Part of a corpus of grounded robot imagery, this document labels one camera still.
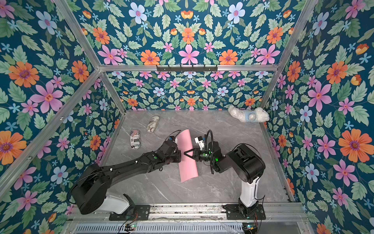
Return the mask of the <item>pink rectangular paper sheet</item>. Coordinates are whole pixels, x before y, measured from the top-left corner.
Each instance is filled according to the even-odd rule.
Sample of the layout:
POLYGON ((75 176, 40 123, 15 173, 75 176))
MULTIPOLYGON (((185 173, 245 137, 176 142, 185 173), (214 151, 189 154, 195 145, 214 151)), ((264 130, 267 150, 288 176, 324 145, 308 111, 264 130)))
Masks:
POLYGON ((191 133, 188 129, 182 131, 176 138, 178 149, 181 151, 181 162, 179 163, 179 172, 181 182, 186 182, 192 178, 198 177, 196 161, 190 156, 193 154, 193 145, 191 133))

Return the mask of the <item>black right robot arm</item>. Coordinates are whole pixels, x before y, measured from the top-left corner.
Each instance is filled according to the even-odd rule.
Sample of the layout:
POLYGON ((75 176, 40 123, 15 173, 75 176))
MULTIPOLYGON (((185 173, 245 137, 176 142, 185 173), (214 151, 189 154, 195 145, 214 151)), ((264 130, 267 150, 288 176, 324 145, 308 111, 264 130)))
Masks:
POLYGON ((244 219, 255 214, 261 200, 257 196, 259 182, 266 165, 262 157, 250 149, 249 144, 240 143, 224 155, 219 143, 213 141, 206 143, 203 148, 187 150, 184 155, 198 162, 208 162, 212 174, 234 169, 242 181, 242 189, 238 208, 233 212, 239 213, 244 219))

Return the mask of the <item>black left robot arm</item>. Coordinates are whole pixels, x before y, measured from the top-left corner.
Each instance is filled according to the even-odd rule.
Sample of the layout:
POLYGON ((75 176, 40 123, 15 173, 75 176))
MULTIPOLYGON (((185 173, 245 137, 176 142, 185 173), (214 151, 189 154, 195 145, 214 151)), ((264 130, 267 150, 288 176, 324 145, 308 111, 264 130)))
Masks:
POLYGON ((113 185, 140 174, 161 169, 170 163, 181 161, 181 151, 173 140, 166 140, 155 151, 110 166, 90 165, 71 188, 71 195, 82 215, 97 211, 124 214, 131 207, 127 195, 108 192, 113 185))

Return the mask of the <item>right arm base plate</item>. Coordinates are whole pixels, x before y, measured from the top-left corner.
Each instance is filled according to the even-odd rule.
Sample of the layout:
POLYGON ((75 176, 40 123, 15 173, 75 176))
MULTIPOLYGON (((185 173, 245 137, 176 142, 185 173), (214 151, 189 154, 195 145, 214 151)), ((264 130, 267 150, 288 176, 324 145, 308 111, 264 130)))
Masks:
POLYGON ((228 220, 265 220, 266 214, 264 207, 256 203, 252 207, 245 207, 239 204, 223 205, 228 220))

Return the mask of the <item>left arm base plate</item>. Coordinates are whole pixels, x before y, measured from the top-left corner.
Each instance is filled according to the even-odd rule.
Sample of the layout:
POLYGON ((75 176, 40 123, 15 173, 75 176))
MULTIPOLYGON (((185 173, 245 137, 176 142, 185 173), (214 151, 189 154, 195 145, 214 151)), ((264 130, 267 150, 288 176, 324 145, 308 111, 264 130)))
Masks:
POLYGON ((109 221, 125 221, 125 220, 148 220, 150 215, 150 205, 131 205, 124 213, 111 213, 109 221))

